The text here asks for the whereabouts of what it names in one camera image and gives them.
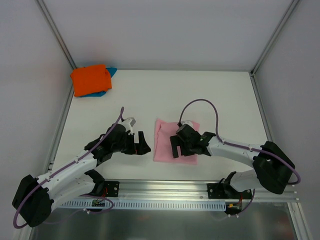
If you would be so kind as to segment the pink t-shirt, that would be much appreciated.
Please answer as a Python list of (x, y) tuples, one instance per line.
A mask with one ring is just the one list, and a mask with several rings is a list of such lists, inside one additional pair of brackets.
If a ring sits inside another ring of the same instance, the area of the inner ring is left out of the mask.
[(179, 155), (178, 158), (173, 158), (170, 137), (176, 134), (177, 129), (177, 122), (166, 122), (159, 118), (156, 120), (154, 130), (153, 161), (158, 163), (197, 165), (197, 155)]

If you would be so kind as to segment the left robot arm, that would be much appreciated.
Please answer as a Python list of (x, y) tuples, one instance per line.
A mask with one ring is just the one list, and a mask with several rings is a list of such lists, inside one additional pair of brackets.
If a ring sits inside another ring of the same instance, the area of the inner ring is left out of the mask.
[(46, 174), (25, 176), (19, 183), (12, 206), (13, 226), (21, 229), (42, 224), (58, 206), (82, 195), (100, 197), (105, 179), (95, 170), (114, 153), (143, 156), (151, 152), (144, 133), (138, 142), (129, 125), (113, 124), (106, 133), (89, 142), (75, 158)]

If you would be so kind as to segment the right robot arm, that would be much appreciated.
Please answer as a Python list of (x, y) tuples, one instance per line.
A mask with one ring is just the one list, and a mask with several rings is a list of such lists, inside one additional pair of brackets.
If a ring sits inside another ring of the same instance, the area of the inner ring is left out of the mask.
[(206, 155), (230, 159), (251, 168), (231, 172), (218, 186), (219, 193), (228, 199), (239, 198), (241, 193), (258, 188), (281, 195), (295, 170), (293, 162), (271, 141), (262, 145), (228, 142), (212, 132), (200, 134), (188, 124), (180, 125), (169, 139), (175, 159)]

